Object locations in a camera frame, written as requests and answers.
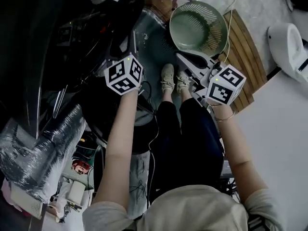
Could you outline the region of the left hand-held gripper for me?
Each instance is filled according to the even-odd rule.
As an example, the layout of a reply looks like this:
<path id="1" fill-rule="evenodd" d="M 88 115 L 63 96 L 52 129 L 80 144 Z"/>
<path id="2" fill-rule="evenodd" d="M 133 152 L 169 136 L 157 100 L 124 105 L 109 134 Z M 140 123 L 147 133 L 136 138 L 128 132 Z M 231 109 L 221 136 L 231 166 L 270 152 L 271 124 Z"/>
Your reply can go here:
<path id="1" fill-rule="evenodd" d="M 135 30 L 127 36 L 114 33 L 107 49 L 107 61 L 117 62 L 104 70 L 107 87 L 119 95 L 138 89 L 143 74 L 143 66 L 136 58 L 138 56 Z"/>

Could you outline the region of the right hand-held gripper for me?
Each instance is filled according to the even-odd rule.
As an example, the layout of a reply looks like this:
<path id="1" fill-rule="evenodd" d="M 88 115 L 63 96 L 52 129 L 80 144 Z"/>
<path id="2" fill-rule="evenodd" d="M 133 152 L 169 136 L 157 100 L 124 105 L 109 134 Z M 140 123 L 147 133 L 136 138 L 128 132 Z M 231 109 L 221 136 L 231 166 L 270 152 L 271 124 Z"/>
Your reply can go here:
<path id="1" fill-rule="evenodd" d="M 200 104 L 212 100 L 229 105 L 246 82 L 246 77 L 235 67 L 222 62 L 215 63 L 206 55 L 178 51 L 176 59 L 180 69 L 197 84 L 192 88 L 192 96 Z"/>

